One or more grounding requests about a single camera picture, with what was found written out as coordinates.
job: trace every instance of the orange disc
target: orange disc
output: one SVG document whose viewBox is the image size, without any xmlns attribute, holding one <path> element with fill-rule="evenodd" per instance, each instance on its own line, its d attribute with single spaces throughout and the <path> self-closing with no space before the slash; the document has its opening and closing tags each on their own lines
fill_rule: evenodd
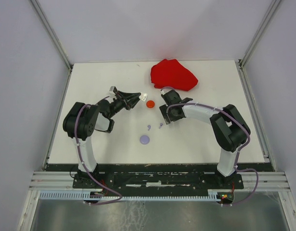
<svg viewBox="0 0 296 231">
<path fill-rule="evenodd" d="M 149 101 L 147 102 L 147 107 L 148 107 L 148 108 L 154 108 L 154 106 L 155 106 L 154 101 L 149 100 Z"/>
</svg>

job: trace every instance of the metal frame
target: metal frame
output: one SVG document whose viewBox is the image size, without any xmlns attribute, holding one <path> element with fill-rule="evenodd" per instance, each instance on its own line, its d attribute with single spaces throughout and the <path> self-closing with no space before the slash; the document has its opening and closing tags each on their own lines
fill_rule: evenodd
<svg viewBox="0 0 296 231">
<path fill-rule="evenodd" d="M 237 192 L 252 191 L 256 183 L 256 175 L 252 172 L 241 173 L 245 188 L 236 190 Z M 259 172 L 260 182 L 258 185 L 258 192 L 279 192 L 282 202 L 283 210 L 290 227 L 290 230 L 296 231 L 296 205 L 293 200 L 289 184 L 284 172 Z M 18 226 L 18 231 L 30 230 L 36 211 L 40 195 L 48 192 L 53 192 L 51 199 L 61 199 L 73 194 L 87 194 L 88 192 L 97 192 L 100 189 L 73 189 L 73 179 L 70 177 L 69 172 L 35 172 L 29 187 L 28 197 L 23 209 L 21 220 Z M 213 192 L 226 192 L 225 190 L 209 190 L 210 194 Z M 191 200 L 191 201 L 211 201 L 214 200 L 213 196 L 210 200 L 200 198 L 126 198 L 126 200 Z"/>
<path fill-rule="evenodd" d="M 44 157 L 44 160 L 43 160 L 43 162 L 42 162 L 42 170 L 43 170 L 43 171 L 44 171 L 45 168 L 46 168 L 47 162 L 48 162 L 48 160 L 49 160 L 49 156 L 50 156 L 50 154 L 51 154 L 51 148 L 52 148 L 53 141 L 54 141 L 54 138 L 55 138 L 55 135 L 56 135 L 56 131 L 57 131 L 57 128 L 58 128 L 59 118 L 60 118 L 60 114 L 61 114 L 61 111 L 62 111 L 62 106 L 63 106 L 63 104 L 64 104 L 64 100 L 65 100 L 65 96 L 66 96 L 67 88 L 68 88 L 68 86 L 69 86 L 69 82 L 70 82 L 70 78 L 71 78 L 72 70 L 73 70 L 73 69 L 70 69 L 69 72 L 68 72 L 68 75 L 67 75 L 67 80 L 66 80 L 65 87 L 64 87 L 64 91 L 63 91 L 62 98 L 61 98 L 61 101 L 60 101 L 59 110 L 58 110 L 58 113 L 57 113 L 57 116 L 56 116 L 55 126 L 54 126 L 54 129 L 53 129 L 53 132 L 52 132 L 52 136 L 51 136 L 51 141 L 50 141 L 50 144 L 49 144 L 48 150 L 47 150 L 47 152 L 46 152 L 46 155 L 45 155 L 45 157 Z"/>
<path fill-rule="evenodd" d="M 257 47 L 259 41 L 261 40 L 264 32 L 267 30 L 268 26 L 270 25 L 270 22 L 272 21 L 273 17 L 275 16 L 277 10 L 279 9 L 281 3 L 283 0 L 273 0 L 270 4 L 267 12 L 265 13 L 258 30 L 256 31 L 252 41 L 250 42 L 244 57 L 240 61 L 241 67 L 245 67 L 245 65 L 250 60 L 251 55 L 254 53 L 255 48 Z"/>
<path fill-rule="evenodd" d="M 240 80 L 241 80 L 241 84 L 242 84 L 242 87 L 243 87 L 243 90 L 244 90 L 244 93 L 246 96 L 246 101 L 247 101 L 247 104 L 249 107 L 249 111 L 250 111 L 250 114 L 252 116 L 252 119 L 253 119 L 253 122 L 255 125 L 255 129 L 256 129 L 256 132 L 258 135 L 259 144 L 261 146 L 265 162 L 271 162 L 273 168 L 275 170 L 277 170 L 275 159 L 272 155 L 267 136 L 264 132 L 264 128 L 261 123 L 259 112 L 258 112 L 256 103 L 255 103 L 255 98 L 254 98 L 253 92 L 251 90 L 251 86 L 249 84 L 249 80 L 246 75 L 245 68 L 241 67 L 240 63 L 236 63 L 236 66 L 237 66 L 238 73 L 239 73 Z"/>
<path fill-rule="evenodd" d="M 237 192 L 249 192 L 256 183 L 256 175 L 253 172 L 241 172 L 244 189 L 236 189 Z M 290 192 L 287 177 L 284 172 L 259 172 L 260 181 L 258 192 Z M 93 191 L 101 189 L 73 189 L 73 178 L 69 172 L 34 172 L 29 190 L 33 191 Z M 209 192 L 229 192 L 230 190 L 208 190 Z"/>
<path fill-rule="evenodd" d="M 36 11 L 37 15 L 39 16 L 39 19 L 41 20 L 46 32 L 48 33 L 49 37 L 51 38 L 52 42 L 54 43 L 57 51 L 59 52 L 61 58 L 63 59 L 66 67 L 71 70 L 72 69 L 72 64 L 69 61 L 65 50 L 63 49 L 55 31 L 51 27 L 51 25 L 48 22 L 48 19 L 44 13 L 44 11 L 41 8 L 41 5 L 38 0 L 29 0 L 33 9 Z"/>
<path fill-rule="evenodd" d="M 291 192 L 279 192 L 279 197 L 283 206 L 289 228 L 291 231 L 296 230 L 296 204 Z"/>
<path fill-rule="evenodd" d="M 39 16 L 45 30 L 47 31 L 48 35 L 50 36 L 51 40 L 53 41 L 55 47 L 57 48 L 59 54 L 61 55 L 66 67 L 69 69 L 68 80 L 66 82 L 66 86 L 63 93 L 63 98 L 61 100 L 60 109 L 57 115 L 57 120 L 55 124 L 55 129 L 53 136 L 51 138 L 51 143 L 47 152 L 47 155 L 44 159 L 44 166 L 47 164 L 48 156 L 51 151 L 53 137 L 56 133 L 58 119 L 61 113 L 62 105 L 64 102 L 64 98 L 66 95 L 71 71 L 72 71 L 72 64 L 70 63 L 65 50 L 61 46 L 58 37 L 55 34 L 55 31 L 50 26 L 49 21 L 41 8 L 40 3 L 38 0 L 29 0 L 31 5 L 33 6 L 34 10 L 36 11 L 37 15 Z M 263 155 L 265 158 L 265 162 L 272 163 L 275 170 L 277 170 L 277 166 L 275 164 L 275 160 L 272 156 L 270 151 L 270 147 L 268 144 L 268 140 L 263 130 L 263 126 L 260 122 L 260 116 L 258 114 L 258 110 L 256 107 L 255 99 L 251 91 L 250 84 L 248 82 L 247 74 L 245 71 L 245 65 L 251 58 L 255 48 L 257 47 L 259 41 L 261 40 L 264 32 L 267 30 L 270 22 L 272 21 L 273 17 L 275 16 L 277 10 L 279 9 L 283 0 L 272 0 L 266 14 L 264 15 L 263 20 L 261 21 L 258 30 L 256 31 L 250 45 L 248 46 L 242 60 L 237 63 L 238 73 L 240 75 L 241 83 L 246 95 L 247 103 L 255 124 L 256 132 L 259 137 L 259 142 L 261 149 L 263 151 Z M 253 189 L 256 183 L 256 176 L 254 173 L 245 172 L 241 173 L 242 179 L 244 182 L 245 188 L 243 190 L 236 190 L 237 192 L 249 192 Z M 283 210 L 285 216 L 288 221 L 288 225 L 290 230 L 296 231 L 296 205 L 290 191 L 290 187 L 285 176 L 284 172 L 260 172 L 259 173 L 259 185 L 257 188 L 258 192 L 279 192 L 279 196 L 281 199 L 281 203 L 283 206 Z M 59 192 L 60 196 L 64 195 L 72 195 L 72 194 L 87 194 L 91 192 L 91 189 L 73 189 L 73 179 L 70 177 L 69 172 L 35 172 L 29 186 L 28 196 L 25 202 L 25 206 L 23 209 L 23 213 L 20 218 L 20 222 L 18 225 L 18 231 L 27 231 L 30 230 L 34 214 L 37 208 L 37 203 L 39 200 L 40 195 L 44 195 L 44 192 Z M 220 190 L 208 190 L 211 194 L 215 192 L 220 192 Z M 152 198 L 145 197 L 142 198 L 143 200 L 151 200 Z"/>
</svg>

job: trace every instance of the purple disc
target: purple disc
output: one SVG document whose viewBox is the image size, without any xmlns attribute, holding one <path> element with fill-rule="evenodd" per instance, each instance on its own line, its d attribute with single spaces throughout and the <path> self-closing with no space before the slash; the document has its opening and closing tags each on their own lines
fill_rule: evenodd
<svg viewBox="0 0 296 231">
<path fill-rule="evenodd" d="M 146 135 L 141 136 L 139 140 L 142 144 L 148 144 L 150 142 L 150 138 Z"/>
</svg>

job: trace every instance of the red cloth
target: red cloth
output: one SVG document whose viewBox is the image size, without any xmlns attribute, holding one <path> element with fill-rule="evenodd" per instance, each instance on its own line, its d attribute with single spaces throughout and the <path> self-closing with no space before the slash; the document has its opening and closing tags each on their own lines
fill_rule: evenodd
<svg viewBox="0 0 296 231">
<path fill-rule="evenodd" d="M 198 79 L 178 60 L 164 59 L 151 68 L 151 82 L 155 88 L 172 87 L 189 91 L 198 83 Z"/>
</svg>

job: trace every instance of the white table surface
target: white table surface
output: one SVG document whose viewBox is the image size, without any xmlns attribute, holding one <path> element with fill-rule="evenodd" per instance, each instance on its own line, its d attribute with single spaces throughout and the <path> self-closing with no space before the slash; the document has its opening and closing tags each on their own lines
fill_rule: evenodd
<svg viewBox="0 0 296 231">
<path fill-rule="evenodd" d="M 251 142 L 241 151 L 239 162 L 264 162 L 235 62 L 180 63 L 199 79 L 199 84 L 191 91 L 178 91 L 181 98 L 190 97 L 217 107 L 235 105 L 252 132 Z M 217 163 L 220 147 L 210 125 L 193 119 L 165 124 L 158 108 L 164 100 L 150 79 L 150 70 L 155 64 L 157 62 L 75 64 L 49 163 L 77 163 L 75 146 L 62 128 L 63 120 L 75 102 L 97 103 L 111 86 L 123 92 L 146 92 L 148 100 L 155 101 L 155 107 L 149 109 L 140 101 L 131 111 L 123 109 L 113 117 L 115 126 L 110 134 L 95 131 L 92 146 L 98 163 Z M 150 137 L 148 145 L 139 142 L 141 135 Z"/>
</svg>

